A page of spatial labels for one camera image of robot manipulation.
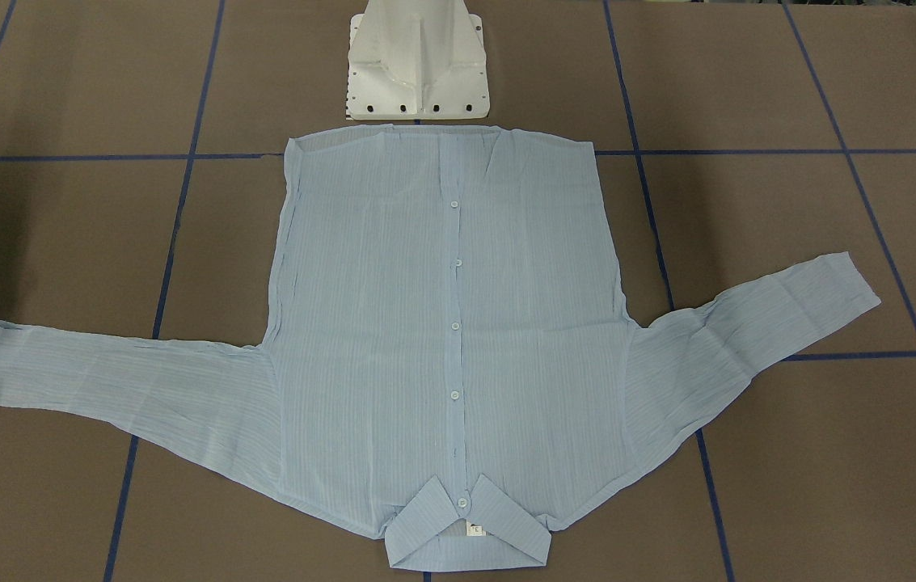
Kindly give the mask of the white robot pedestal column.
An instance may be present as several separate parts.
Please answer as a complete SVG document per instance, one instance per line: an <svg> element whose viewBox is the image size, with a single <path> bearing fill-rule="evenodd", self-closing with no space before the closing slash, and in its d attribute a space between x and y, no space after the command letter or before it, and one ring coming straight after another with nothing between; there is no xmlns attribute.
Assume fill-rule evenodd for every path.
<svg viewBox="0 0 916 582"><path fill-rule="evenodd" d="M491 109L483 20L464 1L369 1L349 22L350 120L477 120Z"/></svg>

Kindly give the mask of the light blue button shirt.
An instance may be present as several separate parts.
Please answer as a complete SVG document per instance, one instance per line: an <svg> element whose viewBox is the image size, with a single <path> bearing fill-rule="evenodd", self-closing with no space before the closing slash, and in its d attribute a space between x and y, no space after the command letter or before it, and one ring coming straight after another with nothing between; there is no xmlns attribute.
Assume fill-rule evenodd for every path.
<svg viewBox="0 0 916 582"><path fill-rule="evenodd" d="M384 541L542 567L754 377L880 298L848 253L629 316L594 148L390 124L292 137L258 345L0 321L0 406L106 421Z"/></svg>

